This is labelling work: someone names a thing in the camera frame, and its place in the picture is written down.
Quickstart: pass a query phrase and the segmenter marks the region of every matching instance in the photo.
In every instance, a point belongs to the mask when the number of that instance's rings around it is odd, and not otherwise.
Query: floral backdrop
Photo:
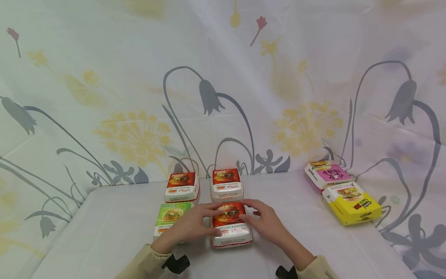
[[[416,277],[446,278],[446,2],[16,0],[0,15],[0,278],[29,278],[98,187],[322,158],[382,204],[376,229]]]

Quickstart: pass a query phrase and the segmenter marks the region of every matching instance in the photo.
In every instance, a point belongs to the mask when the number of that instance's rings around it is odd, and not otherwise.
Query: sleeve
[[[170,256],[157,253],[150,244],[145,244],[115,279],[156,279],[164,272],[161,267]]]
[[[297,272],[299,279],[339,279],[323,256],[316,259],[306,269]]]

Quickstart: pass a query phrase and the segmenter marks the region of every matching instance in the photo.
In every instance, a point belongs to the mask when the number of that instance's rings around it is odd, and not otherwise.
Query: red flower print
[[[17,51],[19,53],[19,58],[22,58],[22,56],[20,55],[20,48],[19,48],[19,33],[17,33],[12,28],[8,28],[8,30],[6,32],[8,32],[8,34],[11,35],[11,37],[14,39],[14,41],[16,41],[16,46],[17,46]]]
[[[259,17],[259,18],[257,19],[257,25],[259,26],[259,31],[257,31],[257,34],[256,34],[256,36],[254,37],[254,40],[252,41],[252,43],[251,43],[250,46],[252,46],[252,44],[254,43],[254,41],[257,39],[257,36],[259,35],[260,30],[262,30],[262,29],[266,26],[266,24],[267,24],[267,22],[266,22],[266,18],[264,18],[264,17]]]

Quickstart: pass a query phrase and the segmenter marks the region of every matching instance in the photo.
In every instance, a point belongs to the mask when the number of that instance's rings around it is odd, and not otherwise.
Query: left hand
[[[224,213],[216,210],[220,205],[220,203],[198,204],[191,208],[152,243],[152,249],[160,254],[169,254],[179,243],[192,242],[204,236],[221,236],[219,229],[203,225],[204,217],[215,217]]]

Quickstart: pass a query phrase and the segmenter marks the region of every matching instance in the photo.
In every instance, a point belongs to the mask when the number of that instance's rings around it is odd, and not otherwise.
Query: right hand
[[[260,219],[257,220],[244,214],[240,215],[240,218],[250,224],[263,238],[281,246],[285,239],[292,237],[272,207],[259,200],[252,199],[244,199],[242,203],[254,208],[256,210],[254,215],[260,216]]]

